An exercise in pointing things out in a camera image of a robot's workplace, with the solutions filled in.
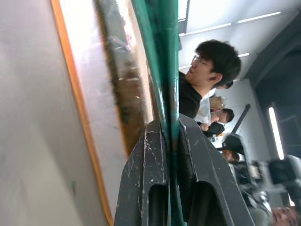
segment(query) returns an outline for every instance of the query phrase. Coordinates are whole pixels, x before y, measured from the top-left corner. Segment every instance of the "orange frame edge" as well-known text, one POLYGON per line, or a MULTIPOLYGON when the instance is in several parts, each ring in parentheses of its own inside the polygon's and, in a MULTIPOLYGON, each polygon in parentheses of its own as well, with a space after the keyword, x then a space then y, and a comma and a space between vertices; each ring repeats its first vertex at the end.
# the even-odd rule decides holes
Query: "orange frame edge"
POLYGON ((72 50, 71 50, 71 46, 70 46, 70 42, 69 42, 69 38, 68 38, 66 25, 65 25, 65 22, 63 19, 63 12, 61 9, 60 0, 51 0, 51 5, 52 5, 52 9, 53 9, 54 16, 55 16, 56 26, 57 26, 57 30, 59 33, 63 53, 65 56, 74 97, 76 99, 76 103, 78 106, 79 116, 80 116, 81 123, 82 123, 83 129, 84 129, 87 146, 90 151, 91 161, 92 161, 94 173, 95 173, 96 180, 97 180, 100 201, 102 203, 103 210, 104 210, 105 216, 107 218, 107 221, 109 223, 109 226, 113 226, 114 223, 113 223, 113 218, 112 218, 112 214, 111 214, 111 210, 110 210, 110 205, 109 205, 107 193, 106 193, 104 182, 103 182, 103 176, 102 176, 102 172, 101 172, 98 157, 97 157, 91 128, 89 126, 87 110, 86 110, 82 90, 79 85, 79 78, 78 78, 77 70, 76 70, 73 55, 72 55, 72 50))

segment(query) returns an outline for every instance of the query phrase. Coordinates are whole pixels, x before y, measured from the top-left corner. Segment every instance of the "young man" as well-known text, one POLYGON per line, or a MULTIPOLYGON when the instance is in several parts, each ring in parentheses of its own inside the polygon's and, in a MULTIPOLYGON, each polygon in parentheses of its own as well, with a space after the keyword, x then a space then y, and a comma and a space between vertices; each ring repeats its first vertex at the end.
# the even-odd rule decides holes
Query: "young man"
POLYGON ((212 123, 210 126, 200 122, 198 122, 198 125, 201 127, 206 137, 212 137, 213 135, 217 136, 225 131, 225 128, 222 124, 231 122, 234 119, 234 116, 235 115, 232 109, 224 108, 220 111, 212 113, 212 123))
POLYGON ((200 101, 212 89, 232 82, 239 74, 241 61, 228 43, 210 40, 201 43, 187 74, 179 72, 179 112, 195 118, 200 101))

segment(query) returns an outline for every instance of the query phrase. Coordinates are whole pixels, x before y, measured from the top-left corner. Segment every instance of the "black hair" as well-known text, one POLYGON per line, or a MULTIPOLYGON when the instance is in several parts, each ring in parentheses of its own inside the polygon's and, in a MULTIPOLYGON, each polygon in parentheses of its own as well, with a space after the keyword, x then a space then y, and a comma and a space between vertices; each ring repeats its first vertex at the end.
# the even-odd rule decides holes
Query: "black hair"
POLYGON ((238 52, 228 42, 205 41, 196 48, 196 53, 205 60, 212 60, 212 72, 222 74, 222 79, 214 87, 233 82, 241 69, 238 52))
POLYGON ((234 119, 235 114, 234 114, 234 111, 232 109, 223 108, 222 111, 225 112, 228 115, 227 123, 231 122, 234 119))
POLYGON ((231 88, 231 86, 233 86, 234 81, 231 81, 229 83, 226 84, 226 89, 231 88))

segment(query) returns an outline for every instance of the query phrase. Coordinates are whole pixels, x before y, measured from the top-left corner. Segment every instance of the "ear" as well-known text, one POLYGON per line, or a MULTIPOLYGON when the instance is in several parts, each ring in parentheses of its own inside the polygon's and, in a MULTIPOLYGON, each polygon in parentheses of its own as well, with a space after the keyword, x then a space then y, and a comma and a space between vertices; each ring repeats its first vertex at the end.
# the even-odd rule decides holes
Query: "ear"
POLYGON ((213 76, 210 78, 210 81, 213 84, 216 84, 222 80, 222 74, 221 73, 213 73, 213 76))

